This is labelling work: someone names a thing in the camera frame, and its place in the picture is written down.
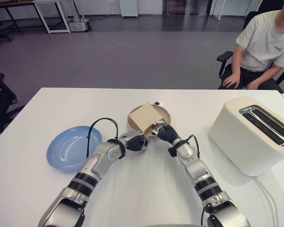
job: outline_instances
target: toaster slot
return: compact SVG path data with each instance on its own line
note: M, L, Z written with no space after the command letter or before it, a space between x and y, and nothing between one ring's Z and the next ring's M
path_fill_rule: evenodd
M271 128L273 128L276 132L278 132L281 136L284 137L284 128L277 122L275 122L272 118L267 116L265 113L260 111L259 109L253 109L252 113L268 124Z
M255 125L258 129L260 129L273 142L275 142L278 145L284 144L284 140L283 139L281 139L278 135L276 135L272 130L270 130L266 125L264 125L261 121L259 121L252 114L250 114L250 113L242 113L242 116L245 117L253 125Z

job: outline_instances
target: plate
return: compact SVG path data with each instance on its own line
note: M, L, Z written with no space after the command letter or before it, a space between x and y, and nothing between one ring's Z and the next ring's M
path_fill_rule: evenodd
M89 126L77 126L59 134L49 145L46 159L50 166L61 171L79 170L86 159ZM89 155L102 142L101 133L92 129L89 140Z
M129 114L131 114L132 112L136 111L137 109L139 109L141 106L138 106L136 108L134 108ZM164 117L164 120L166 121L166 123L170 124L170 115L168 113L168 111L166 109L164 109L163 107L161 106L158 106L158 105L153 105L152 104L152 107L155 108L155 110L157 110L163 117ZM138 126L136 125L135 122L133 122L133 120L129 117L127 117L127 123L128 123L128 126L134 130L134 131L139 131L140 129L138 128Z

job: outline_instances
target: black pants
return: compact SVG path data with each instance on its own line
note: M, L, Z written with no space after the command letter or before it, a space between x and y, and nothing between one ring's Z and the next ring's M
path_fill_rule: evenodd
M249 84L250 82L252 82L255 79L262 76L263 73L264 72L252 72L252 71L241 68L240 83L239 83L237 89L242 89L242 88L246 87L247 84ZM231 75L232 75L231 64L229 64L225 68L225 72L223 73L222 83L227 77L229 77ZM222 85L222 83L221 83L221 85L219 86L218 89L235 89L235 87L236 87L236 84L233 84L229 88L226 88ZM258 90L277 90L280 93L283 93L283 90L275 82L274 79L269 79L269 80L265 81L264 83L260 84L259 87L258 87Z

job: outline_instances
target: blue plate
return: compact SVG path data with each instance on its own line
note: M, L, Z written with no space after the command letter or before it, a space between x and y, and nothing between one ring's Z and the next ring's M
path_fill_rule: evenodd
M61 171L80 169L86 159L89 126L77 126L59 134L49 145L46 153L48 163ZM89 140L89 155L102 142L102 136L93 129Z

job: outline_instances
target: power cord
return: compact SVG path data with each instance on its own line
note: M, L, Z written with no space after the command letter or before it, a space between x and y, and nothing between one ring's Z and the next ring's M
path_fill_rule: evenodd
M198 157L198 159L200 159L200 151L199 151L199 144L198 144L198 140L197 140L197 137L194 135L194 134L191 134L186 140L187 141L189 141L191 138L193 138L194 137L194 139L195 139L195 144L196 144L196 146L197 146L197 157Z
M104 16L100 16L100 17L94 17L94 18L91 18L89 20L90 21L95 21L95 20L101 20L103 18L109 17L111 15L112 11L113 11L113 5L114 5L114 13L113 13L113 15L114 15L115 14L115 2L110 4L110 12L109 12L109 14L104 15Z
M266 199L272 202L272 204L274 205L274 207L271 207L271 203L270 203L270 209L272 210L273 213L275 213L275 220L274 220L274 226L278 227L279 226L279 221L278 221L278 212L276 209L276 205L275 205L275 201L273 199L273 197L271 196L271 194L268 192L268 190L264 187L264 185L256 178L254 177L255 182L257 183L257 185L259 186L259 188L262 190L263 194L265 195Z
M203 216L204 216L204 208L203 208L202 215L201 215L201 226L203 225Z
M199 143L198 143L198 140L197 140L197 137L194 135L194 134L191 134L188 138L187 138L187 141L189 141L191 138L195 139L195 144L197 146L197 157L198 159L200 159L200 150L199 150ZM202 215L201 215L201 226L203 225L203 217L204 217L204 208L202 210Z
M111 121L114 125L115 125L115 128L116 128L116 135L115 135L115 139L118 139L118 124L117 122L115 122L113 119L111 118L108 118L108 117L103 117L103 118L100 118L98 120L96 120L89 128L89 133L88 133L88 136L87 136L87 151L86 151L86 158L89 157L89 139L90 139L90 134L91 134L91 131L92 129L94 128L95 124L101 120L109 120Z

